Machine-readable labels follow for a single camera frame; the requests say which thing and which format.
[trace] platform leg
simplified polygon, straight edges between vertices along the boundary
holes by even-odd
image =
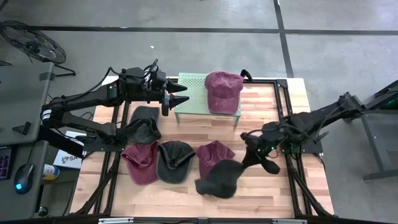
[[[236,127],[238,125],[239,118],[240,118],[240,116],[234,117],[234,127]]]
[[[175,119],[177,120],[177,123],[180,123],[181,115],[178,113],[174,113],[174,114],[175,114]]]

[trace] maroon baseball cap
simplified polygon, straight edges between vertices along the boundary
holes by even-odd
[[[199,157],[200,178],[205,179],[210,170],[224,159],[232,159],[235,153],[223,143],[213,141],[205,146],[200,146],[197,151]]]
[[[243,77],[228,72],[212,72],[205,80],[210,112],[235,114],[238,110]]]
[[[130,177],[137,185],[155,182],[158,141],[151,144],[135,144],[124,152],[121,157],[126,161]]]

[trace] concrete floor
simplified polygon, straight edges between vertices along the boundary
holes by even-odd
[[[279,2],[286,29],[398,29],[397,1]],[[272,0],[10,0],[0,12],[0,20],[4,19],[30,25],[278,28]],[[287,76],[279,34],[45,33],[65,49],[64,66],[78,73],[75,78],[56,80],[50,89],[54,96],[87,90],[109,66],[143,67],[155,58],[170,76],[243,68],[255,77]],[[396,35],[287,35],[294,77],[304,78],[313,109],[336,101],[346,91],[366,101],[396,80],[396,42]],[[0,60],[30,63],[5,42],[0,42],[0,49]],[[325,130],[330,132],[322,144],[335,213],[344,218],[397,222],[398,178],[362,180],[377,167],[360,120],[351,125],[336,122]],[[53,192],[69,192],[72,185],[57,186]],[[49,201],[51,215],[63,212],[67,198],[65,194]]]

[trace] black baseball cap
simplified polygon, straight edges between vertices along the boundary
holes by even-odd
[[[193,148],[185,142],[169,141],[158,145],[156,174],[160,180],[170,184],[182,183],[189,173]]]

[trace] wooden table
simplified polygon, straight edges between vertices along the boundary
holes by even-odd
[[[293,112],[310,111],[304,80],[288,78]],[[133,103],[134,108],[147,105]],[[274,89],[267,84],[245,84],[241,92],[242,115],[238,127],[233,128],[233,119],[222,116],[184,115],[177,124],[173,112],[168,117],[160,116],[159,129],[162,142],[180,140],[194,149],[220,140],[235,153],[234,159],[242,161],[245,145],[239,135],[260,129],[264,123],[278,120]],[[94,120],[110,122],[113,108],[98,106]],[[92,153],[83,161],[71,212],[77,211],[88,200],[98,185],[103,152]],[[197,194],[195,179],[199,179],[198,158],[194,157],[192,169],[182,184],[166,184],[161,180],[147,186],[138,186],[131,180],[126,163],[120,160],[118,180],[114,193],[112,216],[125,217],[221,217],[221,218],[287,218],[293,217],[292,199],[284,156],[280,153],[273,159],[281,167],[278,175],[268,174],[260,165],[248,168],[238,180],[238,189],[233,198],[219,199]],[[314,155],[302,156],[307,185],[314,196],[330,213],[333,213],[328,184],[321,162]],[[101,211],[106,203],[108,187],[104,191]],[[300,208],[304,211],[302,193],[298,190]]]

